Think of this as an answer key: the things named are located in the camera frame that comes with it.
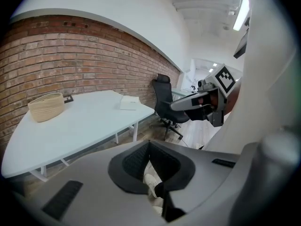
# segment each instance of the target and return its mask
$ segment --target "black office chair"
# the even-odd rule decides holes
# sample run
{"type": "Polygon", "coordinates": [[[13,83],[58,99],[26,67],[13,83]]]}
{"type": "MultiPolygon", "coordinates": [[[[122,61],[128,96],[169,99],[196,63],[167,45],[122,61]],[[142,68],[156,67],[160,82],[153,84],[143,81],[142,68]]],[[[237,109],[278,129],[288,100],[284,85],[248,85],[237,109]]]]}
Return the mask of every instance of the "black office chair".
{"type": "Polygon", "coordinates": [[[159,73],[157,79],[152,80],[152,85],[155,89],[157,96],[155,111],[161,117],[160,121],[164,124],[150,125],[150,128],[165,127],[166,131],[164,140],[166,139],[169,130],[172,130],[173,132],[177,133],[179,135],[179,139],[181,140],[183,138],[183,135],[180,132],[178,132],[175,128],[177,128],[178,123],[187,122],[189,120],[189,117],[185,115],[184,111],[173,111],[170,109],[169,104],[173,101],[170,78],[167,75],[159,73]]]}

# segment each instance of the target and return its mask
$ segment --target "cable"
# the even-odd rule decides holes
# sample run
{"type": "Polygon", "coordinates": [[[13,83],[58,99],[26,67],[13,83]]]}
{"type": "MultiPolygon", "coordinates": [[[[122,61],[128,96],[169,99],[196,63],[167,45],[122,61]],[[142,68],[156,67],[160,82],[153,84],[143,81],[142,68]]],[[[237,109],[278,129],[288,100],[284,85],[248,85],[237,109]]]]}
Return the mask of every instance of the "cable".
{"type": "MultiPolygon", "coordinates": [[[[182,142],[184,142],[183,139],[181,139],[181,140],[182,140],[182,142]]],[[[184,142],[184,143],[185,143],[185,142],[184,142]]],[[[186,143],[185,143],[185,145],[188,147],[188,145],[187,145],[186,143]]]]}

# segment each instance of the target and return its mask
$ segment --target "shoe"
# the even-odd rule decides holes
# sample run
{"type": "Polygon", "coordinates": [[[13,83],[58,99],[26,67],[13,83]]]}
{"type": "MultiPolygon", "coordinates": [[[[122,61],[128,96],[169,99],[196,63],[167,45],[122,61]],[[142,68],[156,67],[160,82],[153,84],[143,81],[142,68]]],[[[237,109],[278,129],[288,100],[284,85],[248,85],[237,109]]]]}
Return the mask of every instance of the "shoe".
{"type": "Polygon", "coordinates": [[[155,186],[158,185],[157,180],[151,174],[145,174],[143,182],[150,188],[152,195],[158,198],[155,194],[155,186]]]}
{"type": "Polygon", "coordinates": [[[154,210],[155,210],[158,214],[162,215],[162,210],[163,210],[163,208],[158,207],[158,206],[152,206],[152,207],[154,208],[154,210]]]}

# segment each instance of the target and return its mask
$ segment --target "black pants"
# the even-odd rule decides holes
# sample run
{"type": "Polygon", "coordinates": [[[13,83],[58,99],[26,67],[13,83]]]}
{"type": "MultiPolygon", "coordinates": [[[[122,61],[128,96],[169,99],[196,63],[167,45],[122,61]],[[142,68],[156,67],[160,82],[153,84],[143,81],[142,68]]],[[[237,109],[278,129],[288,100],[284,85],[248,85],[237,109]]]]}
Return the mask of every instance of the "black pants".
{"type": "Polygon", "coordinates": [[[162,182],[155,186],[155,194],[157,197],[164,198],[164,185],[162,182]]]}

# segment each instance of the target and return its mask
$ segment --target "chair headrest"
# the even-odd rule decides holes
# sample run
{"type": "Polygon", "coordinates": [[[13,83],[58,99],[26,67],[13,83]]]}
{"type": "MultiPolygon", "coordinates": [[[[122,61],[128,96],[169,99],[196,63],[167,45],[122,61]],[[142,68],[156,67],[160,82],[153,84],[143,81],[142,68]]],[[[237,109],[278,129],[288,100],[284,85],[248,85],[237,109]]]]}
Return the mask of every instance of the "chair headrest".
{"type": "Polygon", "coordinates": [[[167,75],[159,73],[157,77],[157,82],[170,83],[170,78],[167,75]]]}

